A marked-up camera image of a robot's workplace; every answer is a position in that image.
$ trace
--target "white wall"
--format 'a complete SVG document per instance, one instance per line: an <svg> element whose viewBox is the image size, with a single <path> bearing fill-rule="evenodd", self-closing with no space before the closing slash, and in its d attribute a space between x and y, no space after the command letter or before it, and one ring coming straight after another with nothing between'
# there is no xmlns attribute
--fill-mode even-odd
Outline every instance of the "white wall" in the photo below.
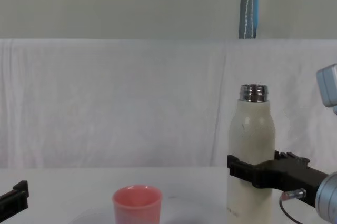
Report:
<svg viewBox="0 0 337 224"><path fill-rule="evenodd" d="M259 38L337 38L336 0L260 0Z"/></svg>
<svg viewBox="0 0 337 224"><path fill-rule="evenodd" d="M0 38L237 38L240 0L0 0Z"/></svg>

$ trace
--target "metal bottle neck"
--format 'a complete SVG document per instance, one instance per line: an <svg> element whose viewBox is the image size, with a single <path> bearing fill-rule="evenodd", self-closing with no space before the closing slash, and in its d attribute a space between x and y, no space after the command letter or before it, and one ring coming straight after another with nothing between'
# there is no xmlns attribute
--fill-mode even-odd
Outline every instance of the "metal bottle neck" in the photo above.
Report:
<svg viewBox="0 0 337 224"><path fill-rule="evenodd" d="M240 100L246 102L267 102L268 87L265 85L242 85L240 90Z"/></svg>

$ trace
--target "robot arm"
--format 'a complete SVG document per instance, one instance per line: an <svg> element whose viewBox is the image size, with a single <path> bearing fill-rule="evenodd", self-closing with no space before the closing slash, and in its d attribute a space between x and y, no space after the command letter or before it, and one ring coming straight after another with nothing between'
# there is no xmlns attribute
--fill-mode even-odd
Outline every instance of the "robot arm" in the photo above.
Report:
<svg viewBox="0 0 337 224"><path fill-rule="evenodd" d="M337 114L337 64L319 70L316 74L323 104L333 107ZM250 165L228 155L230 175L251 182L256 188L282 190L284 199L298 198L315 207L318 215L329 223L337 223L337 172L325 174L308 167L307 158L291 152L275 152L275 158L258 165ZM282 211L293 221L284 209Z"/></svg>

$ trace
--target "wrinkled cloth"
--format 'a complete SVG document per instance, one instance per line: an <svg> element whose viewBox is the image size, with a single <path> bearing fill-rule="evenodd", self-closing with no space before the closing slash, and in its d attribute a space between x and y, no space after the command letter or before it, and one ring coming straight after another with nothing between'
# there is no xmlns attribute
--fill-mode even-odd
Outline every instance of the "wrinkled cloth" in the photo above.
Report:
<svg viewBox="0 0 337 224"><path fill-rule="evenodd" d="M224 166L241 84L269 86L276 148L335 171L315 73L335 40L0 40L2 168Z"/></svg>

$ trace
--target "black cable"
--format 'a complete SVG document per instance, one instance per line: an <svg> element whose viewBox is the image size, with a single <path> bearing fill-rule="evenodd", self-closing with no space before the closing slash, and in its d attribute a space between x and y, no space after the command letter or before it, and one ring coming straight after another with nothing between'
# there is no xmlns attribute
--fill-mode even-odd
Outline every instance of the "black cable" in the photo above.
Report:
<svg viewBox="0 0 337 224"><path fill-rule="evenodd" d="M289 219L291 219L293 222L295 222L295 223L297 223L297 224L302 224L301 222L299 222L299 221L295 220L293 217L291 217L291 216L289 215L289 213L287 213L287 212L285 211L282 202L283 202L283 201L282 201L282 199L280 198L279 203L280 203L280 208L281 208L282 212L283 212Z"/></svg>

